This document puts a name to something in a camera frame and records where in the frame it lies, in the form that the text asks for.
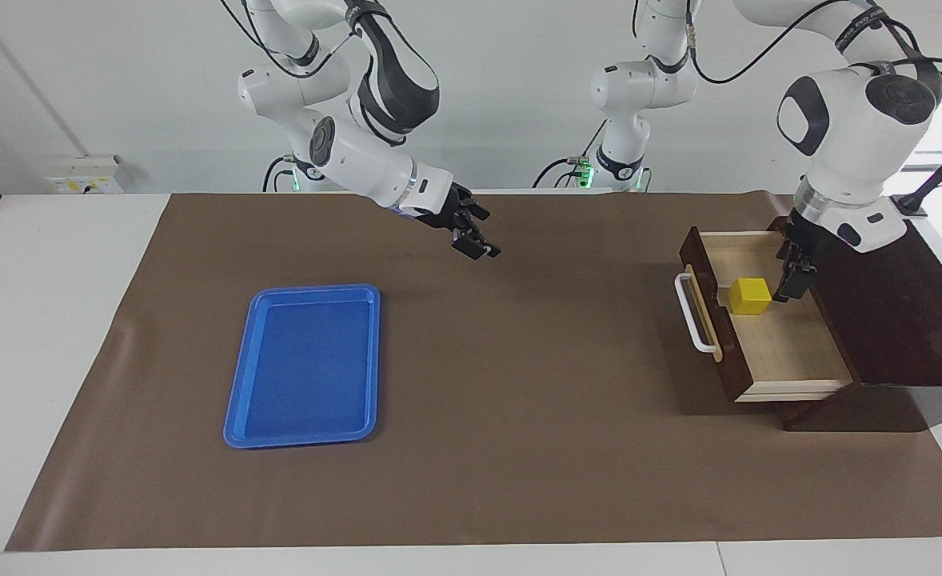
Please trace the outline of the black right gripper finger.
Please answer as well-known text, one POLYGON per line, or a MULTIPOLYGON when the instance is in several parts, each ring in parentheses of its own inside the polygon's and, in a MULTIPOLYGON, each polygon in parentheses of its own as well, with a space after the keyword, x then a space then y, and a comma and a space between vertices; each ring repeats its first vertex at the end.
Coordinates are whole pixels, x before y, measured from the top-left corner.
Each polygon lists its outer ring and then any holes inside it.
POLYGON ((481 231, 477 227, 465 227, 464 229, 458 227, 453 230, 450 245, 467 258, 479 259, 485 255, 485 241, 483 241, 481 231))
POLYGON ((470 218, 470 237, 476 249, 476 255, 471 256, 471 259, 496 258, 500 254, 501 249, 498 245, 494 245, 492 241, 486 239, 485 234, 481 232, 478 219, 474 215, 470 218))

